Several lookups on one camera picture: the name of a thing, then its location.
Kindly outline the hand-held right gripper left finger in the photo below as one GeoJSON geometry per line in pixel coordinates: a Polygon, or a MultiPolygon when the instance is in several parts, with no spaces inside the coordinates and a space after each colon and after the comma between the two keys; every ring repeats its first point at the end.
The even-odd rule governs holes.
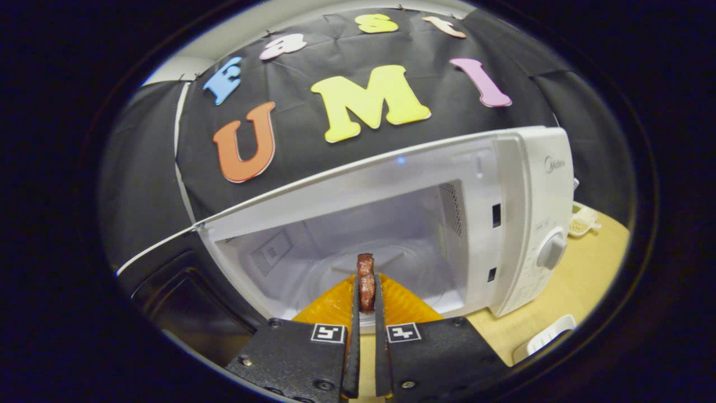
{"type": "Polygon", "coordinates": [[[348,401],[360,389],[360,293],[351,276],[293,320],[259,327],[228,372],[297,401],[348,401]]]}

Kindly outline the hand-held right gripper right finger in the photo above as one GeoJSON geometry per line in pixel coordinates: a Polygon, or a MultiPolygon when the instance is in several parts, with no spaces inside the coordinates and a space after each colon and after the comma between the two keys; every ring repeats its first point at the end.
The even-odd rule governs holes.
{"type": "Polygon", "coordinates": [[[457,400],[498,383],[509,367],[464,316],[390,324],[387,284],[374,280],[377,396],[387,400],[457,400]]]}

